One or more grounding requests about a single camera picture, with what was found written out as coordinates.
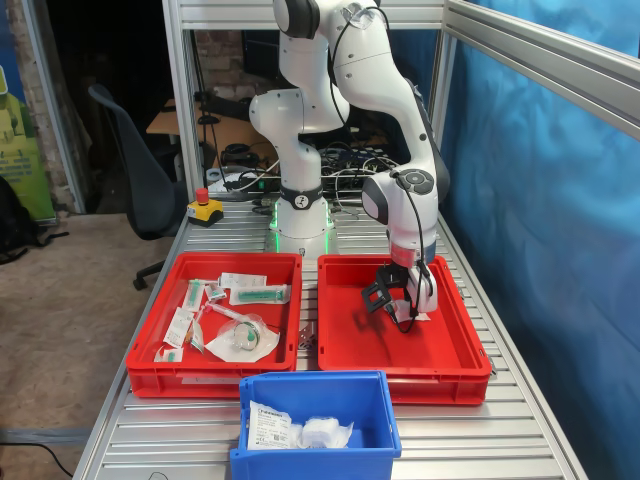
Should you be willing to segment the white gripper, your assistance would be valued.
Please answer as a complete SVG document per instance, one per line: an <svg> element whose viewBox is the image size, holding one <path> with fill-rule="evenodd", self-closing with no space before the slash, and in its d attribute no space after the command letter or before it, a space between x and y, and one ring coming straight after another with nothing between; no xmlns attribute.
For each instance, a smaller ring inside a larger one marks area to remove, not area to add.
<svg viewBox="0 0 640 480"><path fill-rule="evenodd" d="M410 268L404 289L418 314L428 314L437 309L438 286L429 267L419 264Z"/></svg>

